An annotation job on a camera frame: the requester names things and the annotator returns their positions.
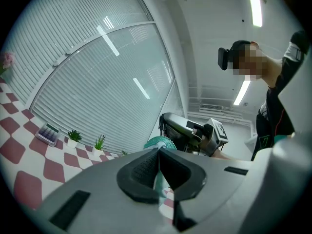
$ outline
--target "ceiling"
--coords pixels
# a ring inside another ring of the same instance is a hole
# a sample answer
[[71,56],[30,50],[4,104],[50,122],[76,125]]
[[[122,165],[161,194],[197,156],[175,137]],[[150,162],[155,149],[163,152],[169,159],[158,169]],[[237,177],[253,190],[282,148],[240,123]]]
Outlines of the ceiling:
[[247,39],[257,41],[269,56],[282,58],[300,25],[282,0],[265,1],[261,1],[263,26],[258,28],[252,25],[249,0],[163,0],[183,49],[190,110],[194,103],[206,103],[257,113],[267,85],[262,80],[252,81],[241,104],[233,106],[244,77],[234,76],[232,70],[222,71],[217,53],[219,47],[229,49],[234,41]]

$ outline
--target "red and white checkered tablecloth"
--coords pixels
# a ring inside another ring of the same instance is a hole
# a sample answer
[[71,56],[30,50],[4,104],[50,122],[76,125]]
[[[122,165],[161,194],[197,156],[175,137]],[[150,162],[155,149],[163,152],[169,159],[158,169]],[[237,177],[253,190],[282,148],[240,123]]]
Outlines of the red and white checkered tablecloth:
[[[36,209],[57,187],[83,169],[119,157],[104,151],[92,155],[92,147],[78,143],[67,146],[61,135],[50,147],[35,137],[43,122],[25,110],[9,86],[0,77],[0,164],[2,175],[17,201]],[[173,191],[165,188],[166,200],[159,211],[172,222]]]

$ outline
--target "person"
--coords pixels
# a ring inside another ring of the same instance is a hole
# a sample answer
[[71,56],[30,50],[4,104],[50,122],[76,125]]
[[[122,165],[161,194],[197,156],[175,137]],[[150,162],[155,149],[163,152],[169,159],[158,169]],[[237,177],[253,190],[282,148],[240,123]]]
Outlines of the person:
[[[228,63],[233,68],[234,75],[244,75],[251,80],[263,79],[268,85],[266,101],[256,116],[258,137],[252,161],[258,151],[272,147],[294,133],[291,120],[277,96],[299,69],[309,45],[305,32],[298,31],[292,35],[284,57],[279,60],[264,54],[254,41],[236,41],[229,50]],[[229,158],[219,150],[212,156]]]

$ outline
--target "small green plant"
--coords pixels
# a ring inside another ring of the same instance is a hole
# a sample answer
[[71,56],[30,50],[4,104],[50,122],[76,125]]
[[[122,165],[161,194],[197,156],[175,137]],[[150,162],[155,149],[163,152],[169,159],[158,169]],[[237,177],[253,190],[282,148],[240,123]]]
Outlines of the small green plant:
[[68,132],[68,136],[70,139],[72,139],[75,142],[79,142],[81,140],[80,133],[78,133],[76,130],[72,130],[71,132]]
[[103,143],[104,143],[105,137],[106,136],[101,135],[98,137],[98,139],[96,139],[96,144],[94,145],[95,149],[102,150],[104,148]]

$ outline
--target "air conditioner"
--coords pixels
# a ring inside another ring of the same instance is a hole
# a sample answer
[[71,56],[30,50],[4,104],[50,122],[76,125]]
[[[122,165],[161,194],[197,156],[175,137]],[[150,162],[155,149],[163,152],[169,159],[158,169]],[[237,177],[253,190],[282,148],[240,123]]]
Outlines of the air conditioner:
[[221,112],[223,107],[217,106],[217,105],[210,105],[210,104],[200,104],[199,109],[201,110],[207,110],[207,111],[217,111]]

